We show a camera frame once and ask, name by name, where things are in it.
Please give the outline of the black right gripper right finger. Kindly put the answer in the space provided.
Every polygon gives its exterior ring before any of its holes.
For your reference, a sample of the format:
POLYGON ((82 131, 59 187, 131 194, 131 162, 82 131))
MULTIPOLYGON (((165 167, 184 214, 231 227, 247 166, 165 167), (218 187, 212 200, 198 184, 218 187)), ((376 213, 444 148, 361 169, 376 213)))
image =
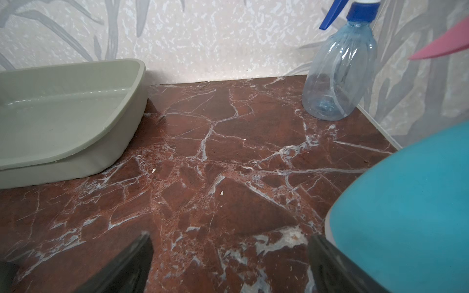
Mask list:
POLYGON ((387 292, 322 235, 310 237, 308 256, 319 293, 387 292))

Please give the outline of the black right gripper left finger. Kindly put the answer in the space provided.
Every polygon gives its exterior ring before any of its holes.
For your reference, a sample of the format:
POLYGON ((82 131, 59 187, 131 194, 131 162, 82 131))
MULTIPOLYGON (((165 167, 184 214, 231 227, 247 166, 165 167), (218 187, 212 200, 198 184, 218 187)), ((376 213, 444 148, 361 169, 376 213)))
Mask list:
POLYGON ((77 293, 142 293, 151 269, 153 253, 150 233, 143 232, 75 291, 77 293))

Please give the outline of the grey-green plastic storage box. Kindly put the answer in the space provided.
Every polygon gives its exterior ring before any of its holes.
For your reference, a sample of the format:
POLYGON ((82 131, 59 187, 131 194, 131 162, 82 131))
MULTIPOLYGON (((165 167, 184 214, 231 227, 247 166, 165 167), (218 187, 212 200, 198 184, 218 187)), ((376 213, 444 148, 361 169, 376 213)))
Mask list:
POLYGON ((112 166, 147 103, 137 59, 1 73, 1 188, 89 177, 112 166))

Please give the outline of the clear blue-capped spray bottle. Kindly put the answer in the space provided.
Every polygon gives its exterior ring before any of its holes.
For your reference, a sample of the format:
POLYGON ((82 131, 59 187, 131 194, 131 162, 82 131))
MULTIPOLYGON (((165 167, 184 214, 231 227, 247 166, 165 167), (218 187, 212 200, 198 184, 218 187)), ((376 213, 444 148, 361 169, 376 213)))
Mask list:
POLYGON ((370 88, 377 59, 371 29, 380 1, 354 1, 346 23, 320 47, 302 93, 304 109, 315 118, 349 116, 370 88))

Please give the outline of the teal pink-trigger spray bottle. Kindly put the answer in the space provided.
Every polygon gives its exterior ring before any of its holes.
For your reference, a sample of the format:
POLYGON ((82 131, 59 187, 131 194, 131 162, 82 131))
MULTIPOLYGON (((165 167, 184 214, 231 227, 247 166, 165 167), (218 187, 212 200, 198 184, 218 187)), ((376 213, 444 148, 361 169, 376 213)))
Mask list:
POLYGON ((324 237, 387 293, 469 290, 469 124, 363 174, 327 213, 324 237))

